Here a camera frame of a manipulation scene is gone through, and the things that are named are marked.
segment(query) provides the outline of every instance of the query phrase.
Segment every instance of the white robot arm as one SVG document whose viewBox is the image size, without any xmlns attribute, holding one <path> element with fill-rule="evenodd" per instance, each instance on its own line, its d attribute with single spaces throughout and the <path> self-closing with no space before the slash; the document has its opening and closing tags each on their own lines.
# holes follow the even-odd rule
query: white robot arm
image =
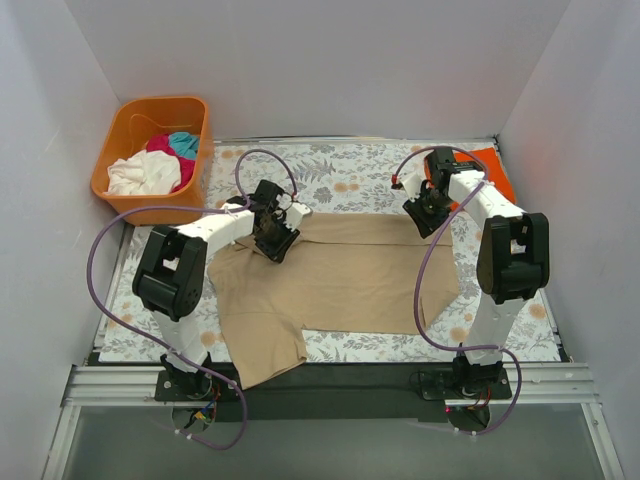
<svg viewBox="0 0 640 480">
<path fill-rule="evenodd" d="M 482 295 L 469 335 L 462 347 L 504 346 L 513 322 L 526 301 L 549 280 L 549 224 L 541 213 L 529 214 L 507 200 L 476 162 L 456 162 L 450 148 L 437 148 L 426 157 L 430 182 L 413 173 L 393 188 L 409 197 L 403 208 L 423 238 L 435 232 L 451 211 L 481 189 L 464 206 L 483 230 L 477 275 Z M 497 378 L 502 352 L 467 350 L 457 358 L 461 382 L 478 386 Z"/>
<path fill-rule="evenodd" d="M 236 240 L 253 235 L 256 246 L 280 263 L 300 234 L 298 226 L 311 209 L 280 187 L 262 180 L 251 194 L 249 208 L 234 197 L 224 204 L 227 214 L 208 215 L 179 226 L 155 227 L 149 236 L 133 281 L 133 292 L 151 311 L 162 338 L 198 365 L 211 360 L 200 341 L 194 311 L 202 295 L 207 256 Z M 172 383 L 186 395 L 199 397 L 208 390 L 202 372 L 168 352 L 160 359 Z"/>
</svg>

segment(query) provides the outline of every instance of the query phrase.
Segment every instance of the table surface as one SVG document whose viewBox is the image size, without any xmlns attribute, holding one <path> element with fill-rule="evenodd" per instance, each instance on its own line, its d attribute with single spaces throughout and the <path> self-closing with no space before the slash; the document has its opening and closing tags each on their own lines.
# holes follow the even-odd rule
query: table surface
<svg viewBox="0 0 640 480">
<path fill-rule="evenodd" d="M 360 212 L 404 214 L 401 192 L 389 188 L 391 172 L 412 149 L 427 146 L 411 142 L 368 143 L 257 143 L 221 144 L 211 168 L 207 206 L 220 206 L 236 195 L 233 178 L 235 163 L 242 152 L 263 148 L 283 157 L 291 166 L 299 188 L 300 201 L 314 211 L 327 213 Z M 466 149 L 492 147 L 492 143 L 452 143 Z M 421 168 L 416 158 L 406 169 Z M 266 178 L 287 189 L 289 181 L 280 164 L 263 154 L 245 160 L 242 185 L 252 191 Z M 452 222 L 454 257 L 460 281 L 460 295 L 434 320 L 428 334 L 437 342 L 457 345 L 466 337 L 480 301 L 475 266 L 480 246 L 480 230 L 463 213 Z M 124 266 L 117 279 L 113 312 L 131 325 L 160 336 L 160 331 L 133 295 L 131 285 L 151 227 L 137 227 L 129 243 Z M 220 332 L 214 288 L 207 279 L 196 309 L 201 341 L 214 362 L 230 361 Z M 551 319 L 541 293 L 530 300 L 516 319 L 506 346 L 522 361 L 559 361 Z M 310 362 L 425 362 L 450 361 L 453 353 L 437 350 L 419 335 L 321 332 L 305 330 Z M 163 349 L 150 340 L 114 322 L 105 324 L 100 349 L 102 362 L 158 362 Z"/>
</svg>

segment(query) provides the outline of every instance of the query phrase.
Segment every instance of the tan t-shirt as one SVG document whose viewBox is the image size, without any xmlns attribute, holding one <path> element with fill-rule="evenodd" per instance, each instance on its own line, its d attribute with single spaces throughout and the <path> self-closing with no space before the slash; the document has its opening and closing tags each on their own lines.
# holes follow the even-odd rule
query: tan t-shirt
<svg viewBox="0 0 640 480">
<path fill-rule="evenodd" d="M 305 219 L 282 264 L 252 238 L 214 256 L 209 277 L 220 325 L 243 388 L 306 360 L 301 330 L 417 334 L 413 293 L 430 243 L 406 215 L 321 214 Z M 422 282 L 428 327 L 458 295 L 447 231 Z"/>
</svg>

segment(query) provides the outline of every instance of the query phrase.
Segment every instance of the red cloth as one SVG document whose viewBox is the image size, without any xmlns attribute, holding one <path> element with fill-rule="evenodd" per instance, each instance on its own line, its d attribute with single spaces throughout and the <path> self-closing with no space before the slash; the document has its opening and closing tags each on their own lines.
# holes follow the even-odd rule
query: red cloth
<svg viewBox="0 0 640 480">
<path fill-rule="evenodd" d="M 147 143 L 147 152 L 162 151 L 167 155 L 172 155 L 180 162 L 180 185 L 174 187 L 171 193 L 182 190 L 187 186 L 191 177 L 193 177 L 193 169 L 196 166 L 195 160 L 189 160 L 188 158 L 179 157 L 176 152 L 169 146 L 169 134 L 154 135 Z"/>
</svg>

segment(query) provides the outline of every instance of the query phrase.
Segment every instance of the clothing pile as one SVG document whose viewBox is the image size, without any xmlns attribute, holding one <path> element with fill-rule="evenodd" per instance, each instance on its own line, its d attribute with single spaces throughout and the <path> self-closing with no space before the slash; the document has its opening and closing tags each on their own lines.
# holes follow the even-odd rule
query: clothing pile
<svg viewBox="0 0 640 480">
<path fill-rule="evenodd" d="M 167 195 L 191 180 L 200 139 L 187 132 L 151 137 L 144 150 L 107 168 L 108 195 Z"/>
</svg>

